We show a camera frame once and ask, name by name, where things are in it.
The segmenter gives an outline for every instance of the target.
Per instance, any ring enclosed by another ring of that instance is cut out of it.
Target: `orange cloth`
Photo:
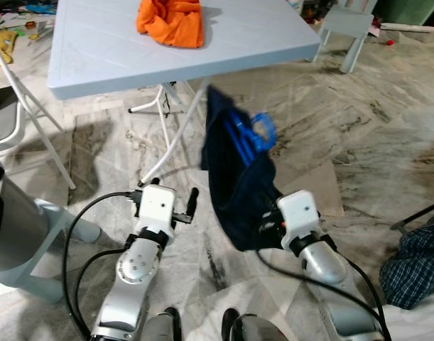
[[[161,44],[179,48],[204,45],[199,0],[141,0],[136,28]]]

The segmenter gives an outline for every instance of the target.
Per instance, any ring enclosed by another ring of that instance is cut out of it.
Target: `white plastic table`
[[[205,46],[172,48],[136,32],[140,0],[60,0],[48,86],[58,99],[160,84],[156,100],[168,151],[141,180],[166,161],[190,121],[210,76],[313,57],[319,36],[285,0],[201,0]],[[204,78],[186,107],[169,82]],[[169,143],[159,98],[166,91],[185,121]]]

